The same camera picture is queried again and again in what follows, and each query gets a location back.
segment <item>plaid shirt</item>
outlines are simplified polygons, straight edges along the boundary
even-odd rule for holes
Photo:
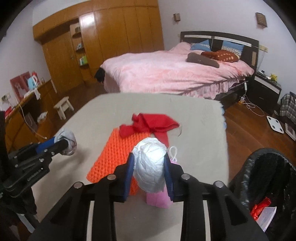
[[[288,117],[296,125],[296,101],[291,93],[281,99],[279,115]]]

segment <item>orange mesh net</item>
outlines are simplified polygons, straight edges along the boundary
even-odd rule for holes
[[[97,183],[103,177],[113,173],[118,165],[126,163],[134,146],[149,136],[150,133],[135,133],[129,137],[121,138],[118,128],[113,129],[101,155],[87,174],[87,180]],[[130,195],[135,195],[138,189],[137,181],[133,177]]]

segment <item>bolt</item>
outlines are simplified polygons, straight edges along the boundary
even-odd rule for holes
[[[216,187],[221,188],[224,186],[224,183],[222,181],[217,181],[217,182],[215,182],[215,185],[216,185]]]
[[[116,175],[110,174],[110,175],[107,176],[107,179],[110,180],[110,181],[115,180],[116,179]]]
[[[187,173],[184,173],[184,174],[182,174],[181,178],[182,178],[183,180],[188,180],[188,179],[190,178],[190,175],[187,174]]]
[[[76,188],[76,189],[79,189],[83,186],[83,183],[82,182],[76,182],[74,183],[73,187]]]

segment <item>stool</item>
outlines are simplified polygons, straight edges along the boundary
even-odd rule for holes
[[[59,117],[61,119],[66,119],[65,113],[64,111],[66,109],[71,109],[72,111],[74,111],[73,106],[71,105],[70,101],[69,101],[69,96],[64,97],[63,99],[61,99],[55,106],[54,108],[57,110]]]

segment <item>brown cushion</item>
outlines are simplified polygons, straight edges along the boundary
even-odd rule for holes
[[[215,68],[220,67],[219,64],[217,63],[217,61],[209,59],[208,57],[205,57],[205,56],[201,56],[197,53],[189,53],[186,61],[190,62],[190,63],[208,65],[208,66],[212,66]]]
[[[215,59],[223,62],[233,63],[239,60],[235,53],[229,52],[227,50],[218,50],[216,52],[202,52],[202,56],[206,56],[210,59]]]

